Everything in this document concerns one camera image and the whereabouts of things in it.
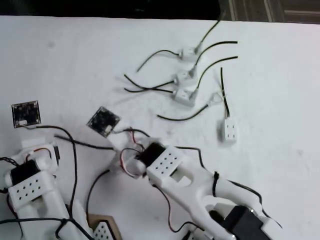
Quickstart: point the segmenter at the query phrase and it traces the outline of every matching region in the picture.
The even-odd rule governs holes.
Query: white plastic bracket
[[[189,87],[197,83],[197,67],[194,66],[191,70],[185,70],[174,75],[174,83],[179,87]]]
[[[186,62],[195,62],[198,59],[200,52],[197,47],[184,47],[179,51],[179,58]]]
[[[112,235],[108,224],[101,221],[93,232],[94,240],[116,240]]]
[[[194,107],[196,105],[196,99],[198,96],[198,90],[190,91],[187,89],[179,88],[173,92],[173,99],[178,103],[181,103],[188,107]]]

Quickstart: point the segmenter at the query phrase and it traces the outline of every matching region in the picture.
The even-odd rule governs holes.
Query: black wire
[[[10,157],[6,157],[6,156],[0,157],[0,161],[5,161],[5,162],[12,164],[13,166],[16,166],[16,167],[19,166],[19,164],[16,162],[16,160],[14,160]]]
[[[214,63],[210,64],[204,71],[203,73],[201,74],[201,77],[199,79],[199,82],[198,82],[198,85],[196,86],[196,89],[198,89],[200,87],[200,83],[201,83],[201,80],[203,78],[203,76],[205,75],[206,71],[211,68],[213,65],[217,64],[217,63],[220,63],[220,62],[223,62],[223,61],[227,61],[227,60],[232,60],[232,59],[237,59],[238,56],[232,56],[232,57],[227,57],[227,58],[223,58],[223,59],[220,59],[218,61],[215,61]]]
[[[133,85],[135,85],[136,87],[140,88],[141,90],[129,90],[127,88],[124,88],[124,90],[126,90],[127,92],[129,93],[140,93],[140,92],[146,92],[146,91],[162,91],[162,92],[167,92],[167,93],[173,93],[173,91],[169,91],[169,90],[165,90],[165,89],[159,89],[160,87],[163,87],[163,86],[166,86],[166,85],[169,85],[169,84],[173,84],[174,81],[168,81],[168,82],[165,82],[165,83],[162,83],[158,86],[154,86],[154,87],[144,87],[144,86],[141,86],[137,83],[135,83],[130,77],[128,77],[126,74],[124,74],[124,77],[130,82],[132,83]]]
[[[89,233],[84,230],[84,228],[77,223],[76,220],[73,218],[69,219],[60,219],[60,218],[54,218],[54,217],[39,217],[39,218],[20,218],[20,219],[6,219],[6,220],[1,220],[1,224],[9,224],[9,223],[25,223],[25,222],[37,222],[37,221],[57,221],[60,223],[64,223],[65,221],[73,223],[82,233],[83,235],[89,239],[89,240],[95,240],[93,237],[90,236]]]
[[[159,89],[159,88],[151,88],[151,89],[144,89],[144,90],[129,90],[128,88],[123,88],[124,90],[126,90],[128,93],[132,93],[132,94],[136,94],[136,93],[143,93],[146,91],[158,91],[158,92],[165,92],[165,93],[170,93],[173,94],[174,91],[170,91],[170,90],[166,90],[166,89]]]
[[[75,144],[78,144],[78,145],[81,145],[81,146],[85,146],[85,147],[88,147],[88,148],[92,148],[92,149],[114,150],[114,148],[110,147],[110,146],[96,146],[96,145],[92,145],[92,144],[85,143],[85,142],[78,141],[78,140],[73,140],[72,141],[70,138],[67,138],[67,137],[64,137],[64,136],[61,136],[61,135],[58,135],[58,134],[55,134],[54,137],[57,138],[57,139],[68,141],[70,143],[74,142]]]
[[[158,54],[158,53],[163,53],[163,52],[176,55],[177,57],[179,56],[178,53],[175,53],[175,52],[173,52],[173,51],[166,50],[166,49],[156,51],[155,53],[151,54],[151,55],[141,64],[141,66],[136,70],[136,72],[139,72],[139,71],[142,69],[142,67],[143,67],[154,55],[156,55],[156,54]]]
[[[205,40],[206,37],[209,35],[209,33],[221,22],[221,18],[222,18],[222,17],[220,17],[220,18],[218,19],[218,21],[209,29],[209,31],[207,31],[207,33],[206,33],[206,34],[204,35],[204,37],[202,38],[200,44],[204,42],[204,40]]]
[[[7,194],[8,188],[0,189],[0,194]]]
[[[164,119],[164,120],[168,120],[168,121],[175,121],[175,122],[182,122],[182,121],[187,121],[190,120],[192,118],[194,118],[195,116],[199,115],[203,110],[205,110],[207,107],[209,107],[208,104],[206,104],[205,106],[203,106],[199,111],[197,111],[195,114],[193,114],[192,116],[186,117],[186,118],[181,118],[181,119],[175,119],[175,118],[168,118],[165,116],[161,116],[161,115],[157,115],[158,118]]]
[[[137,132],[137,133],[141,133],[143,135],[145,135],[146,137],[150,137],[150,135],[148,133],[146,133],[145,131],[142,131],[140,129],[137,129],[137,128],[126,128],[124,130],[121,130],[119,132],[113,132],[114,134],[120,134],[120,133],[123,133],[123,132]]]
[[[205,170],[207,170],[204,166],[204,162],[202,161],[202,155],[201,155],[201,149],[197,147],[190,147],[190,146],[176,146],[177,149],[189,149],[189,150],[196,150],[199,154],[199,161],[201,167],[203,167]]]
[[[242,185],[241,183],[238,183],[238,182],[235,182],[235,181],[230,181],[230,180],[229,180],[229,182],[232,183],[232,184],[234,184],[234,185],[236,185],[236,186],[239,187],[239,188],[245,189],[245,190],[253,193],[254,195],[256,195],[256,196],[259,198],[259,202],[260,202],[260,204],[261,204],[261,206],[262,206],[262,204],[263,204],[263,203],[262,203],[263,199],[262,199],[262,196],[261,196],[261,194],[260,194],[259,192],[257,192],[256,190],[254,190],[254,189],[252,189],[252,188],[250,188],[250,187],[248,187],[248,186],[246,186],[246,185]],[[270,217],[270,216],[266,213],[266,211],[264,210],[263,207],[262,207],[262,213],[263,213],[267,218],[273,219],[272,217]],[[276,220],[274,220],[274,221],[280,226],[280,228],[283,228],[280,223],[278,223]]]
[[[58,129],[58,130],[61,130],[61,131],[65,132],[65,134],[67,134],[68,137],[70,138],[70,140],[72,141],[71,143],[72,143],[73,157],[74,157],[74,185],[73,185],[70,206],[69,206],[69,214],[70,214],[70,217],[72,218],[73,217],[72,208],[74,205],[76,188],[77,188],[77,183],[78,183],[78,160],[77,160],[76,144],[74,143],[75,140],[67,130],[65,130],[64,128],[59,127],[59,126],[43,125],[43,126],[36,126],[35,128],[36,129]]]
[[[184,237],[182,238],[182,240],[188,240],[189,237],[190,237],[190,235],[191,235],[191,232],[188,231],[188,232],[186,233],[186,235],[184,235]]]
[[[227,99],[226,99],[226,92],[225,92],[225,86],[224,86],[224,75],[223,75],[223,68],[222,67],[220,68],[220,78],[221,78],[222,96],[223,96],[224,106],[225,106],[225,110],[226,110],[226,117],[229,118],[230,111],[229,111],[229,107],[228,107],[228,103],[227,103]]]
[[[100,173],[100,174],[96,177],[96,179],[93,181],[93,184],[92,184],[91,187],[90,187],[88,196],[87,196],[87,198],[86,198],[86,203],[85,203],[86,221],[88,222],[88,224],[89,224],[89,201],[90,201],[91,193],[92,193],[92,191],[93,191],[96,183],[98,182],[98,180],[99,180],[103,175],[105,175],[105,174],[107,174],[107,173],[109,173],[109,172],[110,172],[110,170],[108,169],[108,170],[105,170],[105,171],[103,171],[102,173]]]
[[[200,55],[198,56],[198,59],[197,59],[196,62],[195,62],[195,66],[197,66],[197,64],[198,64],[201,56],[202,56],[207,50],[209,50],[209,49],[211,49],[211,48],[213,48],[213,47],[215,47],[215,46],[221,45],[221,44],[237,44],[237,43],[238,43],[237,41],[220,41],[220,42],[216,42],[216,43],[208,46],[208,47],[207,47],[205,50],[203,50],[203,51],[200,53]]]
[[[10,209],[10,212],[13,214],[13,216],[15,217],[15,219],[19,219],[18,214],[15,212],[14,208],[12,207],[11,203],[10,203],[10,199],[9,199],[9,194],[6,196],[6,204],[8,206],[8,208]],[[24,237],[24,232],[22,231],[22,227],[20,222],[18,222],[19,227],[20,227],[20,231],[21,231],[21,237],[20,239],[22,239]]]

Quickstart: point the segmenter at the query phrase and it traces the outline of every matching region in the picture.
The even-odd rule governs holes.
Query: white plastic part
[[[8,191],[12,206],[19,219],[69,218],[69,213],[57,189],[55,179],[47,171],[38,172],[21,183],[10,187]],[[55,231],[60,224],[59,221],[30,221],[21,222],[21,228],[25,240],[48,240],[56,239]],[[68,222],[61,229],[59,236],[63,240],[86,239],[71,222]]]
[[[228,117],[223,121],[222,129],[222,141],[226,144],[234,144],[238,140],[237,125],[232,118]]]
[[[143,162],[136,159],[135,155],[133,155],[130,157],[130,159],[127,160],[126,169],[133,175],[141,176],[146,172],[147,167]]]
[[[6,172],[6,174],[4,175],[4,183],[7,188],[10,188],[13,186],[10,171]]]
[[[78,199],[73,201],[72,206],[72,216],[74,220],[81,225],[81,227],[89,233],[89,235],[93,235],[92,229],[89,227],[89,223],[87,222],[87,214],[85,212],[84,207],[81,205]]]
[[[218,198],[228,199],[237,205],[246,206],[255,211],[256,214],[262,215],[262,205],[259,202],[258,196],[252,192],[234,185],[232,182],[219,177],[216,187],[215,195]]]
[[[196,105],[196,99],[198,96],[198,90],[190,91],[187,89],[179,88],[173,92],[173,99],[178,103],[181,103],[188,107],[194,107]]]
[[[208,106],[211,107],[213,105],[220,104],[220,103],[222,103],[223,100],[224,99],[222,98],[222,96],[218,92],[214,92],[214,93],[212,93],[212,95],[208,101]]]
[[[168,156],[173,157],[174,161],[172,164],[171,161],[165,159]],[[159,166],[164,165],[166,167],[171,165],[172,167],[159,168]],[[179,185],[179,183],[171,177],[175,171],[183,173],[191,180],[191,183],[188,186]],[[174,147],[168,147],[159,158],[147,168],[146,172],[151,183],[156,184],[164,193],[181,205],[190,214],[192,220],[212,234],[215,239],[234,240],[232,234],[228,233],[210,217],[206,206],[203,204],[204,197],[212,196],[214,178],[210,172],[191,163],[180,149]]]
[[[116,240],[111,234],[111,229],[106,222],[100,222],[93,232],[94,240]]]
[[[182,61],[195,62],[198,59],[200,52],[196,47],[188,46],[179,51],[179,57]]]
[[[202,231],[196,228],[194,232],[189,236],[188,240],[212,240],[212,236],[208,236],[208,232]]]
[[[151,184],[155,184],[190,214],[193,222],[205,230],[206,237],[210,239],[213,236],[216,240],[235,240],[235,236],[215,222],[208,212],[216,209],[226,217],[234,206],[218,205],[216,201],[209,203],[204,201],[205,197],[213,195],[214,176],[212,173],[196,165],[180,149],[172,146],[167,147],[147,168],[146,173]],[[181,179],[181,176],[188,178],[190,183],[180,184],[177,179]],[[215,195],[218,198],[231,200],[236,205],[246,206],[254,210],[258,216],[262,216],[262,205],[255,194],[222,177],[219,177],[216,182]],[[278,235],[273,234],[275,232],[273,228],[281,231],[280,227],[274,224],[266,225],[264,228],[265,233],[272,236],[270,240],[282,240]]]
[[[173,80],[179,87],[190,87],[197,84],[197,67],[177,73]]]
[[[279,227],[279,225],[276,223],[275,220],[260,216],[259,219],[263,222],[263,226],[261,227],[261,230],[271,239],[271,240],[281,240],[281,239],[287,239],[284,235],[284,231],[282,228]]]
[[[169,146],[146,170],[150,179],[159,186],[176,170],[186,156],[179,149]]]

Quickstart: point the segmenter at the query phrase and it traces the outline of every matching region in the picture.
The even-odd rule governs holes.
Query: wire bundle
[[[198,44],[198,46],[196,47],[196,51],[199,51],[200,47],[202,46],[202,43],[204,42],[204,40],[206,39],[206,37],[209,35],[209,33],[220,23],[221,18],[208,30],[208,32],[204,35],[204,37],[201,39],[200,43]],[[215,46],[219,46],[219,45],[224,45],[224,44],[237,44],[237,41],[220,41],[220,42],[216,42],[214,44],[209,45],[208,47],[206,47],[198,56],[194,66],[192,69],[195,69],[198,65],[198,63],[200,62],[201,57],[204,55],[204,53],[206,53],[208,50],[210,50],[211,48],[215,47]],[[138,73],[142,67],[155,55],[159,54],[159,53],[170,53],[172,55],[175,55],[177,57],[179,57],[180,55],[176,52],[172,52],[170,50],[167,49],[163,49],[163,50],[159,50],[156,51],[155,53],[151,54],[142,64],[141,66],[136,70],[136,72]],[[219,59],[215,62],[213,62],[212,64],[210,64],[209,66],[207,66],[205,68],[205,70],[202,72],[198,82],[197,82],[197,86],[195,88],[195,90],[193,91],[194,93],[196,91],[198,91],[198,89],[200,88],[202,79],[205,75],[205,73],[214,65],[221,63],[223,61],[228,61],[228,60],[233,60],[233,59],[237,59],[238,56],[232,56],[232,57],[227,57],[227,58],[223,58],[223,59]],[[129,93],[144,93],[147,91],[158,91],[158,92],[165,92],[165,93],[169,93],[169,94],[173,94],[174,92],[172,90],[167,90],[167,89],[162,89],[161,87],[165,87],[168,85],[171,85],[174,83],[173,80],[153,86],[153,87],[144,87],[141,86],[139,84],[137,84],[136,82],[134,82],[130,77],[128,77],[126,74],[124,74],[124,77],[130,82],[132,83],[134,86],[136,86],[137,88],[139,88],[139,90],[130,90],[128,88],[124,88],[125,91],[129,92]],[[183,121],[187,121],[190,119],[193,119],[194,117],[198,116],[200,113],[202,113],[205,109],[207,109],[210,105],[209,104],[205,104],[202,108],[200,108],[197,112],[195,112],[194,114],[192,114],[191,116],[188,117],[184,117],[184,118],[171,118],[171,117],[166,117],[166,116],[162,116],[157,114],[156,116],[160,119],[163,120],[167,120],[167,121],[174,121],[174,122],[183,122]]]

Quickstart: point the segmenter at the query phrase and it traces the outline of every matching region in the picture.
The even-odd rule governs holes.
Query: floor
[[[223,20],[320,24],[319,0],[219,0]]]

